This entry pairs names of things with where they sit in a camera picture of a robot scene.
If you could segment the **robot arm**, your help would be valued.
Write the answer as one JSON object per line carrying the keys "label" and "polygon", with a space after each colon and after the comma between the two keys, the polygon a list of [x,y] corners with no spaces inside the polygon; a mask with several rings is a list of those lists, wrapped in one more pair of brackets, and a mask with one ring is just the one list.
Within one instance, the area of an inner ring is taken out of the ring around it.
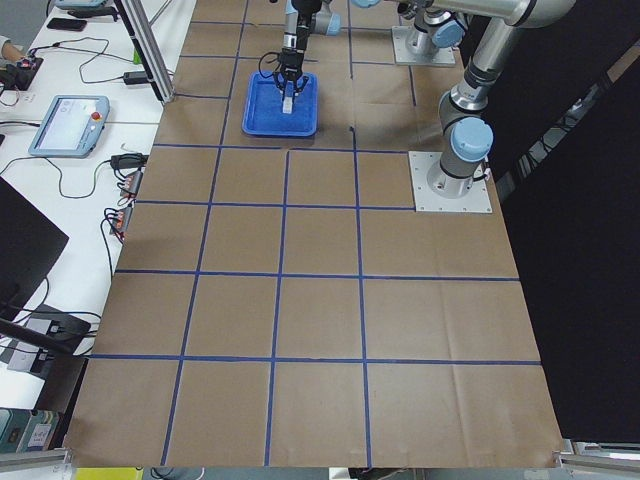
{"label": "robot arm", "polygon": [[421,15],[429,14],[451,23],[456,15],[488,17],[490,22],[460,82],[445,93],[439,104],[444,151],[427,174],[432,191],[443,198],[465,196],[474,173],[485,161],[494,136],[481,119],[488,95],[524,29],[549,26],[565,16],[572,1],[407,1]]}
{"label": "robot arm", "polygon": [[[397,13],[410,26],[392,28],[394,59],[399,65],[452,67],[454,48],[463,40],[466,25],[449,10],[429,7],[425,1],[400,1]],[[273,53],[276,68],[269,77],[283,100],[294,100],[310,81],[303,73],[309,38],[335,36],[341,30],[341,17],[329,1],[288,1],[285,6],[283,43]]]}

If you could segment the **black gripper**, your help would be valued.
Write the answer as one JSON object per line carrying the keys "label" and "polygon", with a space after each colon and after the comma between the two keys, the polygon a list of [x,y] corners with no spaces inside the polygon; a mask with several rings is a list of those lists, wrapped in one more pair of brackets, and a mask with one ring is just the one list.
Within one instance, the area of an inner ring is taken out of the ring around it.
{"label": "black gripper", "polygon": [[309,20],[321,10],[321,0],[292,0],[291,3],[298,12],[296,50],[305,52],[309,38]]}
{"label": "black gripper", "polygon": [[304,51],[283,47],[278,54],[278,68],[272,72],[272,78],[281,93],[286,91],[286,80],[296,80],[293,87],[293,98],[296,99],[307,85],[307,76],[302,75]]}

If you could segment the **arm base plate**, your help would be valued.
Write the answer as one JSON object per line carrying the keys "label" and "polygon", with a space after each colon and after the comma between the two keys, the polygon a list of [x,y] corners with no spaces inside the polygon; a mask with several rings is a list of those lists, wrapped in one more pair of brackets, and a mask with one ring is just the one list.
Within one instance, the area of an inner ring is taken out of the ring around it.
{"label": "arm base plate", "polygon": [[413,26],[394,26],[391,36],[397,65],[451,68],[456,64],[451,47],[436,47],[428,33]]}
{"label": "arm base plate", "polygon": [[486,173],[480,163],[471,177],[448,176],[440,152],[409,151],[409,170],[418,213],[491,214]]}

